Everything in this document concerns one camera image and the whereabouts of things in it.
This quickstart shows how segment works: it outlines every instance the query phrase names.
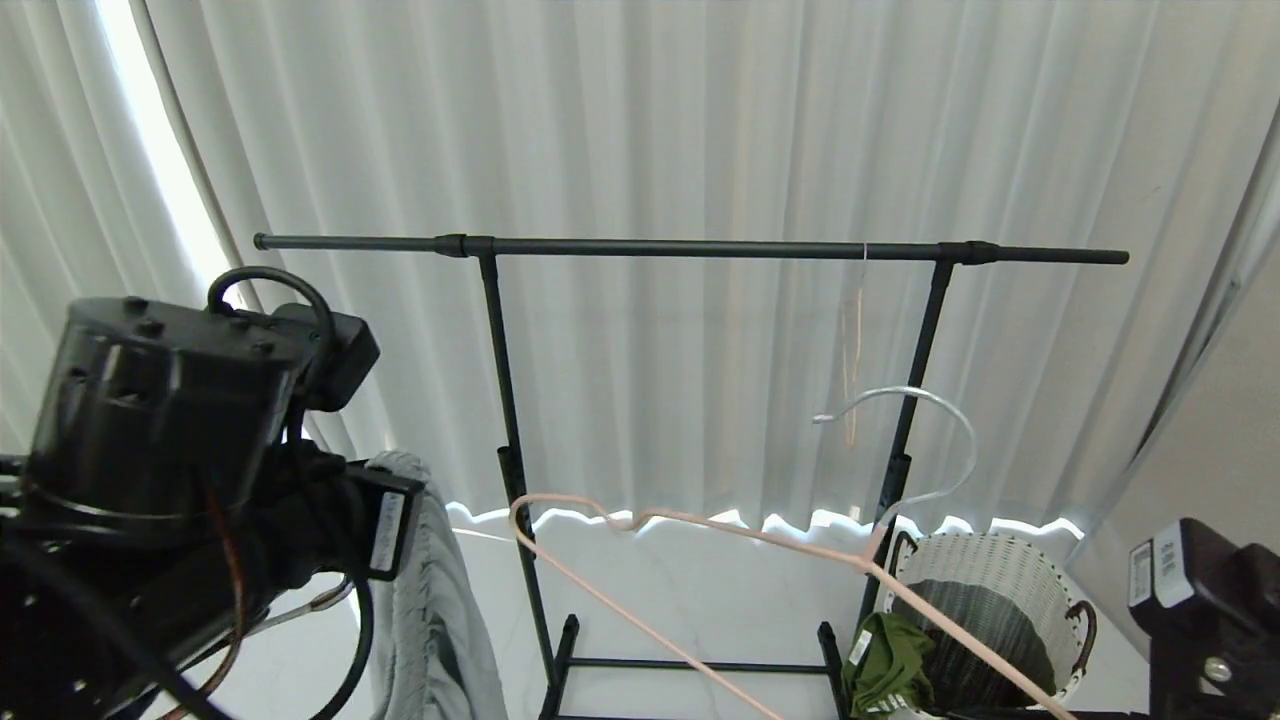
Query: brown basket handle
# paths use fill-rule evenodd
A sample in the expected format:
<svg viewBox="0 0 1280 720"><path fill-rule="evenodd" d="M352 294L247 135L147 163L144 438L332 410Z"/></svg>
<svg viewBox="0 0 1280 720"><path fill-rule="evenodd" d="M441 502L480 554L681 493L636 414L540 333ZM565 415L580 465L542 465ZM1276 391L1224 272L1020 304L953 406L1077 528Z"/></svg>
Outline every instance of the brown basket handle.
<svg viewBox="0 0 1280 720"><path fill-rule="evenodd" d="M920 550L920 546L915 543L915 538L913 538L910 533L908 533L906 530L897 532L897 537L893 538L893 552L890 553L890 560L888 560L888 574L895 578L897 577L897 560L899 556L902 553L904 542L911 546L911 552Z"/></svg>
<svg viewBox="0 0 1280 720"><path fill-rule="evenodd" d="M1082 612L1087 616L1088 628L1084 630L1084 642L1080 643L1080 656L1075 659L1075 665L1071 665L1073 675L1075 673L1084 674L1084 667L1089 664L1089 656L1093 655L1093 641L1098 637L1098 612L1093 610L1092 602L1087 600L1076 602L1066 611L1066 619L1070 620Z"/></svg>

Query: green clothing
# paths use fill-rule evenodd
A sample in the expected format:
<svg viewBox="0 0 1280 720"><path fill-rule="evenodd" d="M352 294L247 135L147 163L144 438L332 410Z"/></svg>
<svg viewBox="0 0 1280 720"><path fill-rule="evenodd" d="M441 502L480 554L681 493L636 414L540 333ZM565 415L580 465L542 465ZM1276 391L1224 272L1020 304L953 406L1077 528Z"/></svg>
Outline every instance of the green clothing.
<svg viewBox="0 0 1280 720"><path fill-rule="evenodd" d="M933 705L933 685L924 674L933 641L924 632L901 615L877 612L863 621L858 638L841 671L850 717L873 720L902 706Z"/></svg>

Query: screw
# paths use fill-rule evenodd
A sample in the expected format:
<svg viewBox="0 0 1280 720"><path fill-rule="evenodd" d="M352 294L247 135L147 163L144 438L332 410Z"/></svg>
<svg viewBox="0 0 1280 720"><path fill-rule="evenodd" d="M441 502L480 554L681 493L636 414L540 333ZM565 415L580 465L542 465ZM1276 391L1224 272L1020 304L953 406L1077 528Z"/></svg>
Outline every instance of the screw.
<svg viewBox="0 0 1280 720"><path fill-rule="evenodd" d="M146 300L143 300L143 299L141 299L141 297L138 297L136 295L131 295L131 296L128 296L128 297L124 299L124 311L125 313L128 313L131 315L141 315L142 313L146 313L146 310L147 310L147 301Z"/></svg>
<svg viewBox="0 0 1280 720"><path fill-rule="evenodd" d="M160 337L164 332L164 323L155 318L143 318L137 327L138 334L146 337Z"/></svg>
<svg viewBox="0 0 1280 720"><path fill-rule="evenodd" d="M1231 679L1231 669L1221 657L1210 657L1204 661L1204 676L1215 683L1226 683Z"/></svg>

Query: woven basket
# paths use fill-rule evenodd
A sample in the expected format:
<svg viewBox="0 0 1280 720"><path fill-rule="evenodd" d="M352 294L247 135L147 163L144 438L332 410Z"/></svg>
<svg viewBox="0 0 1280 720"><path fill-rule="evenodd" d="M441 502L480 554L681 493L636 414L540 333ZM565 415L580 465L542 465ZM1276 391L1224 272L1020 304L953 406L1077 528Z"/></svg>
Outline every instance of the woven basket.
<svg viewBox="0 0 1280 720"><path fill-rule="evenodd" d="M899 533L888 571L1059 702L1080 684L1097 612L1087 601L1073 601L1057 566L1036 546L998 534L940 534L916 542ZM925 674L938 710L1030 706L1025 693L893 593L884 607L933 638Z"/></svg>

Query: clothes rack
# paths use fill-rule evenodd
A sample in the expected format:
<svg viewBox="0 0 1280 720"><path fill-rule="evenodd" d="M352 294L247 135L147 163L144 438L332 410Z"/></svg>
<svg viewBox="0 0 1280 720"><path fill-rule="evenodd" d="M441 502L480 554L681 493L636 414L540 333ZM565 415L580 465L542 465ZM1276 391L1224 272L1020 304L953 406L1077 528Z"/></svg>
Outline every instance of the clothes rack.
<svg viewBox="0 0 1280 720"><path fill-rule="evenodd" d="M956 265L983 265L988 263L1070 263L1088 265L1123 265L1129 261L1129 254L1119 250L1055 249L1055 247L1004 247L992 242L938 242L938 243L860 243L860 242L733 242L733 241L680 241L680 240L568 240L568 238L499 238L488 236L444 234L438 237L360 237L360 236L297 236L297 234L259 234L253 243L260 250L378 250L435 252L449 258L476 258L480 265L480 279L484 283L485 305L489 316L489 332L493 338L494 360L498 374L498 388L502 396L502 414L507 429L507 445L498 448L498 465L502 471L507 501L515 502L526 495L525 466L521 456L520 423L516 415L516 397L512 391L511 359L507 352L507 331L502 313L502 295L498 290L499 255L564 255L564 256L612 256L612 258L740 258L740 259L787 259L787 260L908 260L933 263L933 277L929 283L929 296L916 336L915 352L906 384L920 387L924 372L933 348L933 337L942 315L942 302ZM881 483L876 520L884 510L902 497L906 487L911 457L906 454L906 441L911 433L915 418L915 397L904 397L899 411L897 427L890 451L888 466ZM534 529L529 509L521 509L516 518L520 528L530 538ZM893 528L884 534L876 551L876 561L881 565L888 555L890 538ZM550 630L547 625L547 612L543 607L543 593L538 583L538 569L534 553L518 546L520 565L524 571L529 603L532 610L534 628L538 634L538 647L541 653L543 670L547 675L547 694L544 696L539 720L609 720L607 717L585 717L561 715L561 701L564 685L572 667L634 667L650 670L689 670L681 661L641 660L618 657L581 657L573 655L579 634L577 616L570 614L561 629L559 642L552 647ZM858 623L874 611L879 583L868 578L863 593ZM818 646L822 651L820 665L781 665L771 662L707 662L714 670L724 673L781 673L824 675L831 684L836 717L849 715L849 698L841 683L840 673L844 656L836 643L831 623L818 626Z"/></svg>

